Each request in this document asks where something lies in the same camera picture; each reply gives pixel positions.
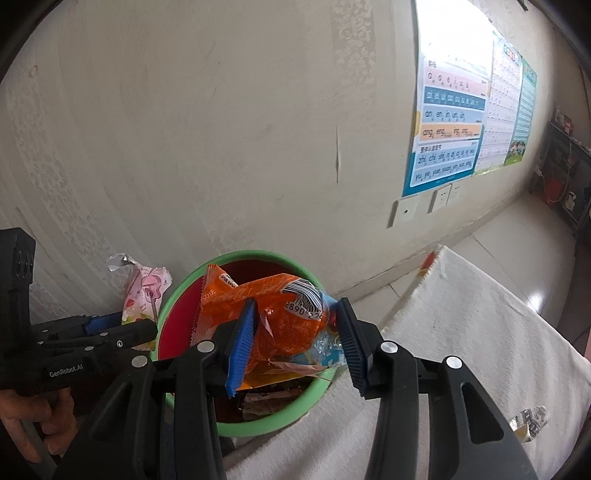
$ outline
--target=finger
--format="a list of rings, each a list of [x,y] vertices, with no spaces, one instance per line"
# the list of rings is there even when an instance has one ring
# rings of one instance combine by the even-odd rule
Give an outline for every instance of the finger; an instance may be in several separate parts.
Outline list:
[[[8,420],[43,421],[51,418],[51,407],[40,395],[21,397],[14,390],[2,390],[0,417]]]
[[[2,423],[22,456],[29,462],[41,463],[41,455],[31,443],[27,433],[22,428],[20,420],[2,419]]]
[[[74,400],[70,395],[70,389],[64,388],[58,392],[58,401],[51,418],[41,422],[41,429],[47,435],[66,432],[75,425]]]
[[[48,435],[43,440],[43,443],[47,447],[47,450],[49,450],[50,454],[64,455],[77,433],[78,428],[76,428],[76,425],[74,424],[72,428],[65,432]]]

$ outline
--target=white cloth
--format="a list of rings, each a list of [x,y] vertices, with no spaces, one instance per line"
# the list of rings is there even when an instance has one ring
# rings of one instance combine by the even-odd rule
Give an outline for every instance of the white cloth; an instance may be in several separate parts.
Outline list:
[[[540,480],[570,454],[591,403],[591,364],[541,317],[471,263],[442,247],[427,275],[382,329],[413,355],[458,355],[509,419],[545,405],[550,421],[523,444]],[[417,478],[427,477],[427,402],[421,396]],[[379,400],[365,401],[348,372],[297,423],[228,472],[229,479],[345,480],[365,476]]]

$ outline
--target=baseboard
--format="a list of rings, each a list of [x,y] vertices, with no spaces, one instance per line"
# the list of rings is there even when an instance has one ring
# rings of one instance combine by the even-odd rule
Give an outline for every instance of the baseboard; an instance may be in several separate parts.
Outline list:
[[[358,283],[357,285],[354,285],[353,287],[341,290],[333,294],[333,297],[336,299],[339,299],[341,297],[347,297],[353,303],[358,300],[361,300],[367,295],[372,294],[380,288],[385,287],[389,283],[398,280],[400,277],[403,277],[406,274],[420,267],[423,261],[425,260],[425,257],[431,251],[433,251],[433,249],[437,245],[441,244],[447,247],[452,247],[453,245],[464,240],[468,235],[471,235],[472,233],[476,232],[476,230],[478,230],[482,225],[490,222],[494,217],[496,217],[499,213],[505,210],[511,203],[513,203],[521,195],[523,195],[523,193],[524,191],[520,190],[516,194],[507,197],[505,200],[495,205],[488,213],[484,214],[479,219],[471,221],[470,223],[462,227],[459,231],[451,233],[450,235],[447,235],[444,238],[439,239],[438,241],[428,244],[423,249],[413,253],[409,257],[404,258],[400,262],[396,263],[393,267],[384,270],[383,272],[377,274],[374,277],[371,277],[367,280],[363,280],[362,282]]]

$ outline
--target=poster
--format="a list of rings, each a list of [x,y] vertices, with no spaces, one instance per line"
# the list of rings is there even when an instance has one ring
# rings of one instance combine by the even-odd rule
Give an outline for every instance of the poster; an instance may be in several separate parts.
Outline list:
[[[402,196],[521,161],[537,76],[468,0],[416,0],[417,111]]]
[[[417,19],[417,128],[403,196],[473,173],[492,74],[492,26],[470,2],[417,0]]]
[[[521,82],[521,94],[519,96],[519,108],[517,110],[517,121],[511,138],[511,145],[507,152],[505,165],[513,165],[523,159],[525,147],[530,138],[531,119],[534,116],[535,107],[535,88],[538,82],[538,76],[534,69],[521,59],[523,68],[523,81]]]
[[[493,31],[493,37],[491,88],[475,174],[487,173],[505,164],[521,92],[521,55],[498,32]]]

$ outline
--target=wall socket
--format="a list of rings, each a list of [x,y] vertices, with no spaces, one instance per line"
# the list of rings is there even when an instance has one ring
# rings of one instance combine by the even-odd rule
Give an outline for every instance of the wall socket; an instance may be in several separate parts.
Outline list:
[[[441,187],[440,189],[437,189],[433,192],[433,199],[431,200],[429,213],[439,210],[441,207],[445,207],[451,190],[452,185],[450,184],[445,185],[444,187]]]
[[[447,197],[447,204],[450,205],[452,203],[456,203],[462,197],[462,182],[452,183],[452,189],[449,192],[449,196]]]
[[[392,208],[392,215],[390,216],[388,226],[391,227],[392,225],[412,220],[417,211],[419,198],[419,195],[415,195],[414,197],[397,200]]]

